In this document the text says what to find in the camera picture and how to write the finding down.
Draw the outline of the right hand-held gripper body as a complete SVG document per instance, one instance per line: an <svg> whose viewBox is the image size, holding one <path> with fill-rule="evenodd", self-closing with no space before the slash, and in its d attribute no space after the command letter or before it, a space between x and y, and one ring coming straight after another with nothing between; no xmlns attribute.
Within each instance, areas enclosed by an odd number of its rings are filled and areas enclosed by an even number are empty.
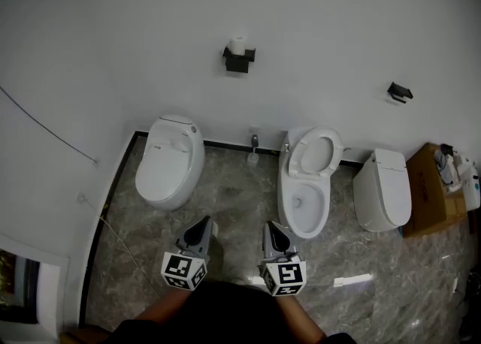
<svg viewBox="0 0 481 344"><path fill-rule="evenodd" d="M306 285L306 261L297 247L298 238L281 224L268 221L262 230L263 259L260 276L273 297L299 294Z"/></svg>

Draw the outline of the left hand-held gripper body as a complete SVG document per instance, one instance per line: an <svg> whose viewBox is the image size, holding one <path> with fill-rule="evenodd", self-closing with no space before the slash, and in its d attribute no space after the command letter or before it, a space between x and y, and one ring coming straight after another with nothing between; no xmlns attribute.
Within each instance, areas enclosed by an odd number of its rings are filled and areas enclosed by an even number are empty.
<svg viewBox="0 0 481 344"><path fill-rule="evenodd" d="M174 238L174 249L165 252L161 275L167 285L194 291L207 275L210 239L214 222L210 216L183 226Z"/></svg>

